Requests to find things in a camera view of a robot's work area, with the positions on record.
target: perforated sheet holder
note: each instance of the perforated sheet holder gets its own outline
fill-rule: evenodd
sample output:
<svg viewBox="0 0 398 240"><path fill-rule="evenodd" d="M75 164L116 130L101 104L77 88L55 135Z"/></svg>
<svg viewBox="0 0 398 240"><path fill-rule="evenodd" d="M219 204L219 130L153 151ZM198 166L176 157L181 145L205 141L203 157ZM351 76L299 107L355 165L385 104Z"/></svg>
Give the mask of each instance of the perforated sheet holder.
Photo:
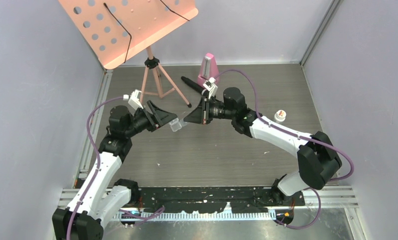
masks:
<svg viewBox="0 0 398 240"><path fill-rule="evenodd" d="M59 0L106 69L114 69L187 21L160 0ZM173 11L192 19L194 0L163 0ZM130 37L103 3L132 35Z"/></svg>

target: gray floor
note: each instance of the gray floor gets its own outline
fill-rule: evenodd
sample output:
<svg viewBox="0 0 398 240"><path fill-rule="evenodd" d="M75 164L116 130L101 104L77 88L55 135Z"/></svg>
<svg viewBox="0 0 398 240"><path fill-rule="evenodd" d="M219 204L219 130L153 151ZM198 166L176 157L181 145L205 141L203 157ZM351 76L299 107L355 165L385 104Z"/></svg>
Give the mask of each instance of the gray floor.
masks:
<svg viewBox="0 0 398 240"><path fill-rule="evenodd" d="M272 118L277 110L283 109L287 112L285 126L308 133L320 130L310 92L298 64L224 65L219 70L230 68L243 70L255 82L260 111L265 116ZM180 77L194 79L199 66L168 66L165 70L195 108L200 95L184 85ZM140 89L143 73L143 67L117 68L107 98ZM164 90L171 88L164 77L162 85ZM219 99L227 87L238 87L249 107L254 108L252 88L242 75L229 72L221 77ZM156 91L151 73L146 90ZM176 92L163 99L146 95L143 103L147 100L180 118L193 109L187 108ZM120 104L123 103L119 101L105 106L98 140L106 133L110 109ZM132 142L126 161L111 183L125 178L137 181L142 187L267 186L275 178L297 169L295 157L267 142L238 134L228 120L215 119L210 125L189 124L177 132L164 126L152 133L144 131Z"/></svg>

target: white wall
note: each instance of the white wall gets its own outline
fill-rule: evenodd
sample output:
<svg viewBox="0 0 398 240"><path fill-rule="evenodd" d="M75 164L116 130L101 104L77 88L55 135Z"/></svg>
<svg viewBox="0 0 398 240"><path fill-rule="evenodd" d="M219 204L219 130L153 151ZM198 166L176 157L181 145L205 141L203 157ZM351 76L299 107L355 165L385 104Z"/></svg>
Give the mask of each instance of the white wall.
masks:
<svg viewBox="0 0 398 240"><path fill-rule="evenodd" d="M372 239L398 239L398 0L343 1L305 70Z"/></svg>
<svg viewBox="0 0 398 240"><path fill-rule="evenodd" d="M57 0L0 0L0 240L44 240L102 69Z"/></svg>
<svg viewBox="0 0 398 240"><path fill-rule="evenodd" d="M163 64L298 63L331 0L196 0L199 14L153 45ZM138 54L126 65L144 65Z"/></svg>

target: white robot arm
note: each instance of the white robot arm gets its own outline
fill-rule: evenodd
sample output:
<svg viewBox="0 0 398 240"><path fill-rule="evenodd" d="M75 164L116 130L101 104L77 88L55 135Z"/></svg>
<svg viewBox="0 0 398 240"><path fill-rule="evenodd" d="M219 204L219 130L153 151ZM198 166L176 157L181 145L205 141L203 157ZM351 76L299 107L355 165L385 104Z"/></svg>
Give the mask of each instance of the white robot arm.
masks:
<svg viewBox="0 0 398 240"><path fill-rule="evenodd" d="M134 114L124 105L112 108L107 134L98 148L100 162L96 159L93 170L67 208L57 209L53 214L58 240L66 239L71 216L75 216L70 232L72 239L102 239L104 228L119 209L139 199L137 182L127 179L118 180L105 198L103 195L132 147L131 138L143 130L153 132L177 117L151 101L147 102L151 113L148 112L138 100L140 93L135 90L123 97L135 109Z"/></svg>
<svg viewBox="0 0 398 240"><path fill-rule="evenodd" d="M203 86L207 91L203 92L199 105L184 121L205 125L213 119L231 120L231 125L240 134L269 142L296 157L299 171L276 179L273 184L275 199L289 197L306 188L320 190L341 167L340 158L335 151L300 138L307 137L331 145L326 134L320 131L316 134L299 132L261 116L266 121L263 122L254 110L247 107L244 95L236 87L225 89L224 100L217 100L214 82L212 78L205 82ZM280 129L296 136L286 134Z"/></svg>

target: music stand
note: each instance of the music stand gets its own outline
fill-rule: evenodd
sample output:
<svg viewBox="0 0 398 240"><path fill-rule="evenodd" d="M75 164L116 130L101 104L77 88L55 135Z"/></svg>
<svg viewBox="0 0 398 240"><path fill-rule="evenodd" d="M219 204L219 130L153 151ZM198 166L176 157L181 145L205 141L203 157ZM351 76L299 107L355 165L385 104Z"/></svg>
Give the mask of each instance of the music stand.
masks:
<svg viewBox="0 0 398 240"><path fill-rule="evenodd" d="M59 0L59 2L105 69L114 69L142 50L147 50L148 59L145 62L141 100L144 94L163 98L176 90L185 103L191 106L158 60L153 57L150 46L186 23L186 19L190 20L197 15L198 10L194 0ZM173 86L166 93L163 93L156 67ZM148 70L153 72L157 93L144 91Z"/></svg>

